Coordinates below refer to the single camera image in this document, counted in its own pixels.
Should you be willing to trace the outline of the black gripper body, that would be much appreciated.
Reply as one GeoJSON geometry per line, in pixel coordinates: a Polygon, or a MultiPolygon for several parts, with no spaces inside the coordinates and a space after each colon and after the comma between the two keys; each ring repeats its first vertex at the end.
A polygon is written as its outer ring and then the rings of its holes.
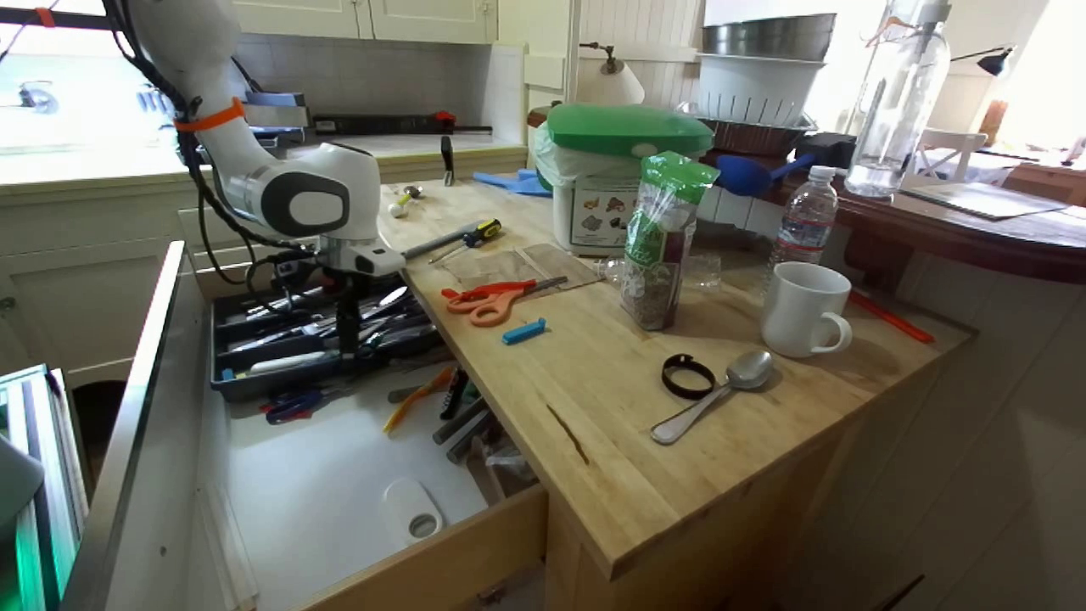
{"type": "Polygon", "coordinates": [[[361,347],[361,301],[371,294],[371,280],[361,276],[331,271],[324,280],[337,301],[337,341],[343,354],[361,347]]]}

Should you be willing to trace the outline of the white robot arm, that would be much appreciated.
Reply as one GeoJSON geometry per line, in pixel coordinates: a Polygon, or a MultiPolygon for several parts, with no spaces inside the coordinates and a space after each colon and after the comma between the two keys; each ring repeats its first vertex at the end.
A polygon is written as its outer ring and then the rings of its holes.
{"type": "Polygon", "coordinates": [[[331,143],[268,154],[257,143],[229,83],[240,38],[235,0],[100,4],[129,47],[129,64],[174,103],[182,165],[195,190],[236,235],[302,247],[320,260],[338,284],[338,354],[356,354],[356,289],[404,268],[375,229],[375,155],[331,143]]]}

